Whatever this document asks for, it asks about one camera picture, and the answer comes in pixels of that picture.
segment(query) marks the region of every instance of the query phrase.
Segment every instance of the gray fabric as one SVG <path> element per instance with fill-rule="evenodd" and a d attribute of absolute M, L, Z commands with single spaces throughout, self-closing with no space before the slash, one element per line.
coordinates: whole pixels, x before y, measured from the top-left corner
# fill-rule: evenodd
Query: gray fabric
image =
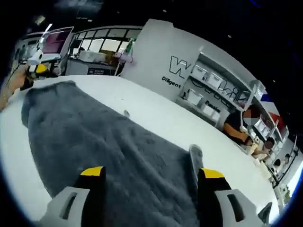
<path fill-rule="evenodd" d="M 103 226 L 199 226 L 189 152 L 93 99 L 74 82 L 31 89 L 22 122 L 52 197 L 73 185 L 84 169 L 106 166 Z"/>
<path fill-rule="evenodd" d="M 269 214 L 271 210 L 272 202 L 269 202 L 258 214 L 258 217 L 262 220 L 264 224 L 269 224 Z"/>

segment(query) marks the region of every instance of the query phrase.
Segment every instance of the desk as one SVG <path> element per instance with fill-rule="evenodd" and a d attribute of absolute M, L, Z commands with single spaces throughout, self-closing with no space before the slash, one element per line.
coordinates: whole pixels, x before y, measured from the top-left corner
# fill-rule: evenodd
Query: desk
<path fill-rule="evenodd" d="M 257 211 L 273 202 L 270 220 L 278 214 L 270 182 L 262 177 L 250 157 L 215 127 L 176 103 L 120 77 L 64 76 L 36 81 L 34 87 L 66 80 L 75 81 L 84 92 L 120 114 L 127 110 L 132 121 L 185 150 L 197 144 L 203 151 L 205 167 L 223 173 L 230 186 L 248 197 Z M 21 122 L 26 92 L 16 91 L 0 113 L 0 155 L 8 185 L 20 208 L 31 220 L 39 220 L 51 197 L 31 155 L 28 129 Z"/>

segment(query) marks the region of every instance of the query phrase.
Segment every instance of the black shirt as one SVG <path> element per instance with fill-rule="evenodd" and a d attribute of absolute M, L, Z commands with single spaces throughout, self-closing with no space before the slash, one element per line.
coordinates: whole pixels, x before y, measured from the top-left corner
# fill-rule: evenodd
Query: black shirt
<path fill-rule="evenodd" d="M 241 115 L 240 111 L 236 110 L 235 112 L 231 113 L 225 120 L 224 123 L 229 124 L 232 128 L 234 128 L 237 131 L 240 131 L 241 126 Z M 247 128 L 247 124 L 243 120 L 243 126 Z M 243 140 L 230 136 L 227 132 L 223 131 L 223 133 L 228 136 L 232 141 L 236 142 L 237 144 L 245 144 Z"/>
<path fill-rule="evenodd" d="M 240 131 L 241 126 L 241 113 L 239 110 L 231 113 L 225 120 L 225 123 L 228 123 L 235 130 Z M 247 124 L 243 120 L 243 126 L 247 128 Z"/>

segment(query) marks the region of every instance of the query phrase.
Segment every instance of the ceiling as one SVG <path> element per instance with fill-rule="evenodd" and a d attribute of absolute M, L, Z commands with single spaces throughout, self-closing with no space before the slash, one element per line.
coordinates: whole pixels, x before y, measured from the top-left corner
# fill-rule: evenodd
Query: ceiling
<path fill-rule="evenodd" d="M 173 22 L 242 63 L 263 82 L 291 133 L 303 134 L 298 1 L 60 0 L 44 14 L 44 26 L 75 26 L 76 31 L 108 25 L 143 26 L 149 18 Z"/>

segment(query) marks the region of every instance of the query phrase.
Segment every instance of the white storage box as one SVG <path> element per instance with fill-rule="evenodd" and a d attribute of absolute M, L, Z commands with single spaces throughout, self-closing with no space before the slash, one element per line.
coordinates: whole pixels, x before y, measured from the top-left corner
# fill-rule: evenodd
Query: white storage box
<path fill-rule="evenodd" d="M 81 51 L 79 59 L 85 62 L 100 62 L 106 60 L 106 54 L 93 51 Z"/>
<path fill-rule="evenodd" d="M 258 127 L 259 126 L 259 124 L 260 124 L 260 119 L 257 121 L 257 123 L 255 124 L 255 127 Z"/>
<path fill-rule="evenodd" d="M 269 128 L 268 127 L 265 127 L 264 129 L 263 129 L 263 131 L 262 131 L 262 135 L 264 136 L 264 137 L 266 137 L 268 134 L 269 134 Z"/>
<path fill-rule="evenodd" d="M 193 72 L 192 72 L 192 76 L 198 80 L 203 80 L 206 73 L 207 73 L 207 71 L 205 69 L 195 65 Z"/>
<path fill-rule="evenodd" d="M 217 111 L 214 111 L 212 114 L 212 119 L 217 122 L 220 118 L 220 114 Z"/>
<path fill-rule="evenodd" d="M 192 103 L 194 105 L 198 105 L 198 103 L 200 102 L 200 100 L 202 98 L 203 98 L 203 96 L 201 94 L 197 93 L 193 89 L 190 89 L 189 93 L 188 93 L 187 101 L 189 101 L 190 103 Z"/>
<path fill-rule="evenodd" d="M 105 53 L 96 53 L 94 52 L 95 54 L 95 59 L 94 59 L 94 62 L 105 62 L 106 60 L 106 54 Z"/>
<path fill-rule="evenodd" d="M 257 80 L 257 79 L 250 82 L 250 88 L 253 89 L 254 86 L 257 87 L 256 93 L 254 94 L 254 96 L 256 97 L 257 100 L 260 101 L 264 92 L 265 92 L 265 87 L 262 84 L 262 82 L 260 80 Z"/>
<path fill-rule="evenodd" d="M 219 88 L 219 86 L 222 83 L 222 78 L 217 76 L 214 73 L 211 73 L 208 78 L 206 79 L 207 83 L 209 83 L 210 85 L 212 85 L 213 87 L 215 87 L 216 89 Z"/>
<path fill-rule="evenodd" d="M 263 121 L 260 121 L 259 125 L 258 125 L 258 129 L 259 131 L 263 131 L 265 128 L 265 124 L 263 123 Z"/>
<path fill-rule="evenodd" d="M 79 59 L 85 62 L 93 62 L 95 59 L 95 54 L 93 51 L 81 51 Z"/>
<path fill-rule="evenodd" d="M 201 106 L 201 110 L 203 111 L 203 113 L 205 113 L 208 116 L 212 116 L 215 111 L 213 108 L 206 105 L 205 103 Z"/>

